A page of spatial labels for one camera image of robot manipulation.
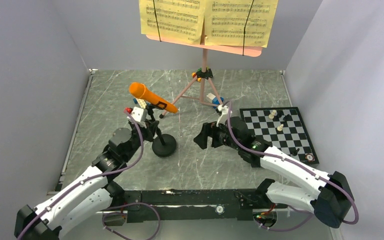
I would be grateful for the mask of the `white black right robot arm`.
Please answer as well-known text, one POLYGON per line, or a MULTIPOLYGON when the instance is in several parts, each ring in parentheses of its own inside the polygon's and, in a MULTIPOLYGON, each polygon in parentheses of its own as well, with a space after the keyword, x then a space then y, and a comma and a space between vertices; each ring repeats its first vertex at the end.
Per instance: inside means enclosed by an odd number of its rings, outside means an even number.
POLYGON ((347 178, 305 165, 282 152, 262 136, 254 135, 239 117, 206 122, 193 141, 201 148, 226 146, 252 167, 260 167, 288 178, 295 185, 285 185, 266 178, 254 193, 245 196, 253 206, 262 208, 281 204, 313 214, 320 222, 339 228, 341 224, 355 225, 360 215, 347 178))

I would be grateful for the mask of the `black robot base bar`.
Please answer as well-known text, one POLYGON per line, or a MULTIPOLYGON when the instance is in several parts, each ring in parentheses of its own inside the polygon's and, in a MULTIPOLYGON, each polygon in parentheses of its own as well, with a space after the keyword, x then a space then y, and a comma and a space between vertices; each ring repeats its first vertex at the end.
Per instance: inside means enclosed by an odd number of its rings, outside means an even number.
POLYGON ((126 190, 108 210, 126 214, 127 223, 170 220, 251 221, 286 205, 272 203, 255 189, 126 190))

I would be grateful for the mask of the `orange toy microphone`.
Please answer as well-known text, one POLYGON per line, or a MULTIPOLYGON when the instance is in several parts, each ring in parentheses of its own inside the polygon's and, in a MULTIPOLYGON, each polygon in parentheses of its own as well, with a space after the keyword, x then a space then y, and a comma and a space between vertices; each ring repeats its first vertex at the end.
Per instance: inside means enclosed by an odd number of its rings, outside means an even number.
POLYGON ((133 82, 129 86, 129 92, 137 99, 142 99, 161 110, 176 114, 178 108, 159 95, 150 91, 143 83, 133 82))

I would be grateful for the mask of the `black microphone stand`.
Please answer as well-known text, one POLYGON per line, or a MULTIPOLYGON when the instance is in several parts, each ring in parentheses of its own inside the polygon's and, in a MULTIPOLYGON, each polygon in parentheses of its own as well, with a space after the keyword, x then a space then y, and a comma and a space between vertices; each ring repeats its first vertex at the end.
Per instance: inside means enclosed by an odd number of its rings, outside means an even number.
POLYGON ((152 139, 152 151, 153 153, 160 157, 166 158, 171 156, 177 148, 176 139, 170 134, 163 134, 159 128, 159 121, 154 117, 154 109, 156 106, 149 103, 146 105, 145 110, 150 116, 150 119, 145 121, 147 128, 149 129, 148 139, 152 139))

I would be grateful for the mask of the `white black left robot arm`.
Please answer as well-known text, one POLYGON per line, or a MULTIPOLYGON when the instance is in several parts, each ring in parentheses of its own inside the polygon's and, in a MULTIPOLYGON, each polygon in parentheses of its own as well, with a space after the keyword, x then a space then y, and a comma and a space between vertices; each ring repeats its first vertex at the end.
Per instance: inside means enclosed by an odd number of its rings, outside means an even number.
POLYGON ((18 240, 59 240, 85 219, 103 210, 124 209, 140 204, 141 196, 126 192, 114 181, 132 168, 128 162, 141 155, 144 142, 161 135, 159 121, 130 122, 118 128, 104 150, 72 183, 35 207, 25 205, 16 215, 14 236, 18 240))

